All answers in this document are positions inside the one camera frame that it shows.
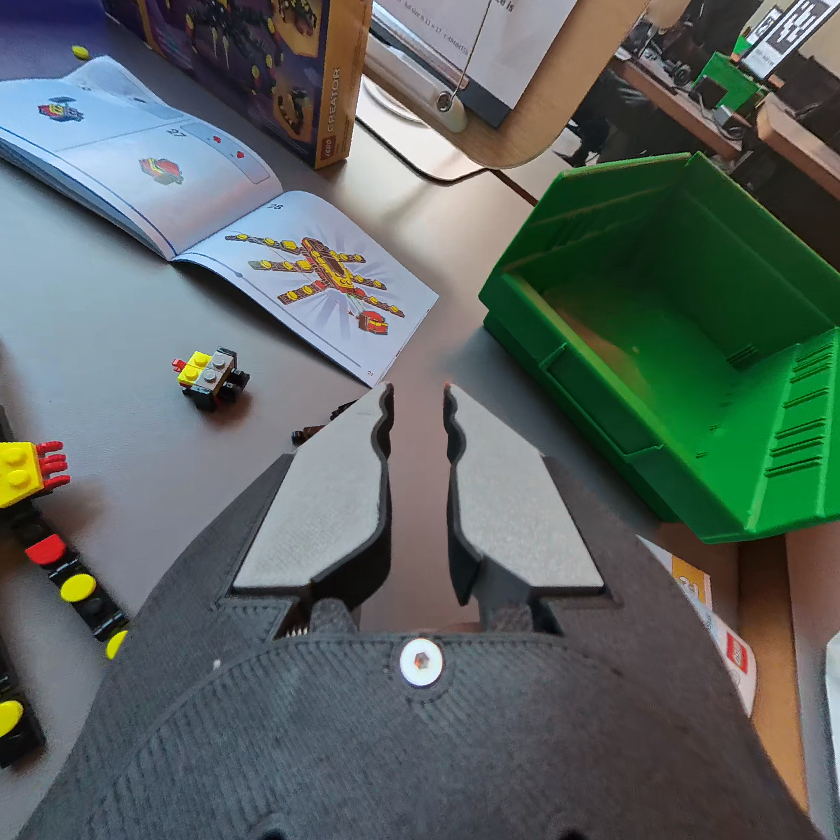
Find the white lego paper bag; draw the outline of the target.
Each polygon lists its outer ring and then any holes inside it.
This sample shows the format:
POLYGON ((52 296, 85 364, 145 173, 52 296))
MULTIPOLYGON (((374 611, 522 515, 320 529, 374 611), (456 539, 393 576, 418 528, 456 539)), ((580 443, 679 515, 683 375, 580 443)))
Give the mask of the white lego paper bag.
POLYGON ((750 718, 757 686, 757 663, 750 645, 714 612, 711 577, 641 535, 637 535, 637 539, 661 563, 692 605, 711 636, 745 714, 750 718))

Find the lego instruction booklet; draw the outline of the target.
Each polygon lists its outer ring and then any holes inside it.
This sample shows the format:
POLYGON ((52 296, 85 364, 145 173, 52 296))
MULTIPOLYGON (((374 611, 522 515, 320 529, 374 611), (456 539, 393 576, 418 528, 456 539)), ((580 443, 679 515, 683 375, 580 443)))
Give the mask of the lego instruction booklet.
POLYGON ((6 161, 166 261, 222 277, 368 386, 438 300, 334 206, 284 191, 243 141, 108 56, 2 81, 1 139, 6 161))

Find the small green bin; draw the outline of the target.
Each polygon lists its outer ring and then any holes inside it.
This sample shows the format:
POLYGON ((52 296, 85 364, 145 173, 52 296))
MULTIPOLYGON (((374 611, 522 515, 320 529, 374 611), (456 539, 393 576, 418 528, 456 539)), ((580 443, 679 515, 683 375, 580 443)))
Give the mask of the small green bin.
POLYGON ((714 52, 690 93, 696 95, 706 110, 720 107, 748 117, 770 93, 770 89, 743 72, 729 55, 714 52))

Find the small lego head assembly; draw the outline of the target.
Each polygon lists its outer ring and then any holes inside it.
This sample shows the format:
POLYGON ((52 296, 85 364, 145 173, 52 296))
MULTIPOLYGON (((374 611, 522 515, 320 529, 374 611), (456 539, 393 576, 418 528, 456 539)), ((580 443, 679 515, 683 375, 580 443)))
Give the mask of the small lego head assembly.
POLYGON ((196 351, 189 360, 174 359, 171 367, 183 395, 205 413, 236 403, 250 380, 238 367, 236 352, 221 346, 213 353, 196 351))

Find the black and white tag sign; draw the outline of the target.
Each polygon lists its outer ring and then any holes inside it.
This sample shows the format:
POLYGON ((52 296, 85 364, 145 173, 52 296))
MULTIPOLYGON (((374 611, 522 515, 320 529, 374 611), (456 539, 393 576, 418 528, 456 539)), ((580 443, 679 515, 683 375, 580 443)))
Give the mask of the black and white tag sign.
POLYGON ((822 27, 838 9, 838 1, 796 1, 741 58, 740 68, 759 80, 777 67, 822 27))

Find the black office chair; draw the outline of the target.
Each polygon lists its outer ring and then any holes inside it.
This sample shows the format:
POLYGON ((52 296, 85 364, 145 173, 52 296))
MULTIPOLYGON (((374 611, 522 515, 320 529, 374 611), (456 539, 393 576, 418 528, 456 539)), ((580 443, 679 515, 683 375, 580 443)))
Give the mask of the black office chair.
POLYGON ((624 79, 605 69, 573 115, 579 148, 563 159, 583 167, 591 154, 599 163, 667 153, 669 142, 656 106, 624 79))

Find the purple and yellow lego box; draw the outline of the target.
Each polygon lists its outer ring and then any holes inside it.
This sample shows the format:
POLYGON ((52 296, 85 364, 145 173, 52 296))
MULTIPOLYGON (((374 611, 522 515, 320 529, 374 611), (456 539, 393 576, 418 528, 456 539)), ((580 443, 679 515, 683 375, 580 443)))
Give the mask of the purple and yellow lego box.
POLYGON ((372 1, 103 1, 313 169, 350 154, 372 1))

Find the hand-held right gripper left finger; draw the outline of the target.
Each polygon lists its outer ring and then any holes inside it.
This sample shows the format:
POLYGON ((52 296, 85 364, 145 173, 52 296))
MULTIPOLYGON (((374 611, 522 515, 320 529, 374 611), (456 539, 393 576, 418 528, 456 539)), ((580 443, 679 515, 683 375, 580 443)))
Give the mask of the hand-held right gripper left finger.
POLYGON ((382 383, 292 456, 233 579, 238 595, 356 610, 391 569, 394 390, 382 383))

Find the wooden desk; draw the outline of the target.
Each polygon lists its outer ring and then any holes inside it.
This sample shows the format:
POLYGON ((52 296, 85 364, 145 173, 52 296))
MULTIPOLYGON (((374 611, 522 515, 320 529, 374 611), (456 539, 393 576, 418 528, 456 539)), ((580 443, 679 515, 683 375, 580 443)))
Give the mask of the wooden desk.
MULTIPOLYGON (((739 158, 741 142, 725 136, 711 113, 692 101, 686 91, 671 85, 654 62, 613 57, 608 67, 722 160, 739 158)), ((760 142, 825 192, 839 198, 838 153, 797 122, 793 112, 774 94, 759 105, 756 128, 760 142)))

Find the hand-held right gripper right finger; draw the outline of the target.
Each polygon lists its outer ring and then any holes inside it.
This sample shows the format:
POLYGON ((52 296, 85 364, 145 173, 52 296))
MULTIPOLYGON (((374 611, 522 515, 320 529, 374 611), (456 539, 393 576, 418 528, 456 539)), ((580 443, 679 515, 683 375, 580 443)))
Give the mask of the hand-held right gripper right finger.
POLYGON ((458 385, 444 388, 448 569, 458 602, 594 595, 604 580, 543 454, 458 385))

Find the green plastic bin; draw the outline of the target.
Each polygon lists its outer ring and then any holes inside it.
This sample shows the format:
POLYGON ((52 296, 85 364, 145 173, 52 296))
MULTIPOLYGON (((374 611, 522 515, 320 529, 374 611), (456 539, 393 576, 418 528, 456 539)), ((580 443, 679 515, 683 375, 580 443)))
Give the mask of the green plastic bin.
POLYGON ((562 172, 479 299, 658 518, 705 543, 838 520, 838 272, 704 155, 562 172))

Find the black and yellow lego spider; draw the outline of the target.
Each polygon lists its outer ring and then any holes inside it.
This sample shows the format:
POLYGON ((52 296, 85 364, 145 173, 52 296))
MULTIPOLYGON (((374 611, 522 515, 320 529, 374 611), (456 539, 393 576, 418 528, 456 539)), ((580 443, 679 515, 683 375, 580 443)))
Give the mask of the black and yellow lego spider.
MULTIPOLYGON (((37 500, 70 483, 67 456, 59 440, 36 444, 16 439, 1 409, 1 521, 103 645, 108 660, 126 638, 130 618, 84 564, 76 547, 45 519, 37 500)), ((1 639, 1 767, 28 759, 46 745, 46 736, 27 698, 18 668, 1 639)))

